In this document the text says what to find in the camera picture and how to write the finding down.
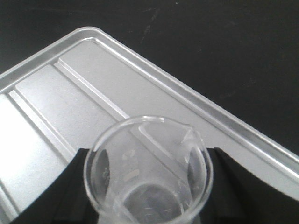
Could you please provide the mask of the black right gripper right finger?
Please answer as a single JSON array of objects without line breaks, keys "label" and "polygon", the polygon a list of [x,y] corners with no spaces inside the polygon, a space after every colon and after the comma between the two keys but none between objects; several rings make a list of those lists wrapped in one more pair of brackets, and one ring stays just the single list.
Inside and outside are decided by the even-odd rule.
[{"label": "black right gripper right finger", "polygon": [[201,224],[297,224],[299,202],[266,184],[220,148],[208,148],[214,168]]}]

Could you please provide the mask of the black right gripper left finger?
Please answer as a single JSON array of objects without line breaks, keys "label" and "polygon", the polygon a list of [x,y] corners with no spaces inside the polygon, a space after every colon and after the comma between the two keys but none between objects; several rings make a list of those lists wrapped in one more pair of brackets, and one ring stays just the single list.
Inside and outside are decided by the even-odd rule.
[{"label": "black right gripper left finger", "polygon": [[98,213],[85,192],[81,148],[61,175],[12,224],[96,224]]}]

